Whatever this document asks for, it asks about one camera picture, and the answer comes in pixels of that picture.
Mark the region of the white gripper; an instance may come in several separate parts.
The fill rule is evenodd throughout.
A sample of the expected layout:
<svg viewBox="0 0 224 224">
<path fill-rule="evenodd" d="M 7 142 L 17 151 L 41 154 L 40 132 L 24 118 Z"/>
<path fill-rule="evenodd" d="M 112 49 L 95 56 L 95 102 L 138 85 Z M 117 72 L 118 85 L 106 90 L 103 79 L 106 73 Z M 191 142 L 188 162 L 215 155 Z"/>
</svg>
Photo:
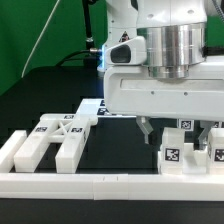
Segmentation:
<svg viewBox="0 0 224 224">
<path fill-rule="evenodd" d="M 203 145 L 214 121 L 224 121 L 224 56 L 209 56 L 189 68 L 186 78 L 158 79 L 143 65 L 146 41 L 137 36 L 105 51 L 104 101 L 112 114 L 137 116 L 149 143 L 148 117 L 201 121 Z"/>
</svg>

